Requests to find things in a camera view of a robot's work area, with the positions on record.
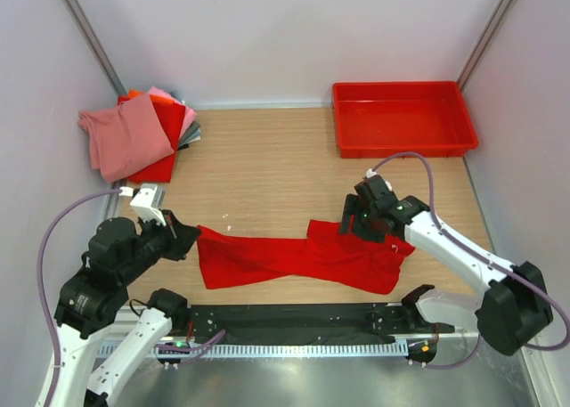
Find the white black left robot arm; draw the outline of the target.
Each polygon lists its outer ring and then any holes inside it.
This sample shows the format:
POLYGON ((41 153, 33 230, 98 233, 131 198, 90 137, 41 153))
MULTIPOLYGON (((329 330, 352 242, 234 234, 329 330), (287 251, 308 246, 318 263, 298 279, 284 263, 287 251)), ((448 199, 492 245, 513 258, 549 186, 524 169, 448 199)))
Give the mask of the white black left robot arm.
POLYGON ((39 406, 112 406, 128 380, 165 336, 190 324, 185 297, 154 291, 134 327, 100 366, 95 360, 123 304, 127 288, 159 260, 184 260, 201 235, 164 210, 163 219, 103 221, 89 240, 79 271, 65 282, 51 319, 53 365, 39 406))

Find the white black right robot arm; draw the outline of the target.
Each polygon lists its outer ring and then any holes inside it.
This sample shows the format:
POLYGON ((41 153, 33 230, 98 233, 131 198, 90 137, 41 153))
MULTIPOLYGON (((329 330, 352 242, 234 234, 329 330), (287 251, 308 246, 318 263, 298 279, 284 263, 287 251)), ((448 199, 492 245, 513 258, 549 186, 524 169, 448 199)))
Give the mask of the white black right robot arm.
POLYGON ((479 247, 420 199, 397 198, 379 175, 363 179, 346 195, 339 231, 374 242, 396 237, 427 252, 471 287, 470 296, 434 288, 419 294, 401 311, 410 331, 446 323, 477 332, 495 351, 511 356, 553 321, 537 266, 514 265, 479 247))

